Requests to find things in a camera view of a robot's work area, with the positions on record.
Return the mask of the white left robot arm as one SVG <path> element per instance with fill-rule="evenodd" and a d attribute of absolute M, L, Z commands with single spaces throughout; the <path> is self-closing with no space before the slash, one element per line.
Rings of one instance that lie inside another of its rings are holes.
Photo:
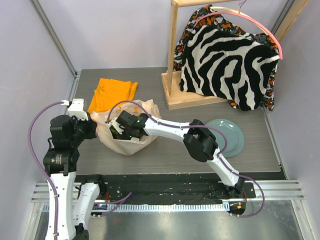
<path fill-rule="evenodd" d="M 88 175 L 75 186 L 79 146 L 95 139 L 97 124 L 90 118 L 59 115 L 50 121 L 49 148 L 43 158 L 49 176 L 49 222 L 47 240 L 87 240 L 88 222 L 95 200 L 107 193 L 100 174 Z"/>

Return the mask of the green fake fruit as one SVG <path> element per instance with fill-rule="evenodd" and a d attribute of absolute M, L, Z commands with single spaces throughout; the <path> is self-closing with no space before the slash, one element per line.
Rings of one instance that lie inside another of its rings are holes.
<path fill-rule="evenodd" d="M 110 128 L 109 128 L 109 130 L 110 130 L 110 132 L 111 132 L 111 134 L 112 134 L 112 137 L 114 138 L 114 139 L 116 139 L 117 138 L 117 136 L 118 136 L 118 131 L 113 127 L 113 126 L 111 126 Z"/>

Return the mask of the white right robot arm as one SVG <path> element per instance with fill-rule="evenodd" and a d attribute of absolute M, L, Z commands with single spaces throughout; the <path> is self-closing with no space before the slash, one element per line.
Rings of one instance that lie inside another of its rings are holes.
<path fill-rule="evenodd" d="M 119 140 L 163 137 L 181 142 L 194 160 L 206 163 L 214 170 L 230 197 L 236 198 L 244 191 L 245 179 L 223 156 L 210 127 L 197 119 L 185 123 L 173 122 L 148 113 L 136 116 L 123 110 L 108 125 L 113 137 Z"/>

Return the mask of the banana print plastic bag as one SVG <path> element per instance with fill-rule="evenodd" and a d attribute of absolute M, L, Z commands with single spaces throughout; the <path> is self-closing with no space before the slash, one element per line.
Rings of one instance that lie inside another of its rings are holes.
<path fill-rule="evenodd" d="M 123 110 L 135 116 L 139 116 L 144 112 L 137 105 L 126 102 L 115 107 L 113 111 L 108 110 L 106 112 L 93 112 L 90 115 L 90 117 L 94 122 L 97 123 L 96 134 L 99 140 L 105 146 L 107 146 L 109 149 L 113 150 L 116 153 L 125 156 L 130 156 L 147 147 L 151 142 L 153 142 L 156 139 L 156 137 L 144 135 L 140 138 L 134 137 L 131 140 L 115 139 L 112 136 L 112 132 L 110 130 L 111 125 L 107 123 L 107 118 L 108 116 L 110 116 L 110 119 L 112 120 L 118 117 L 121 111 Z"/>

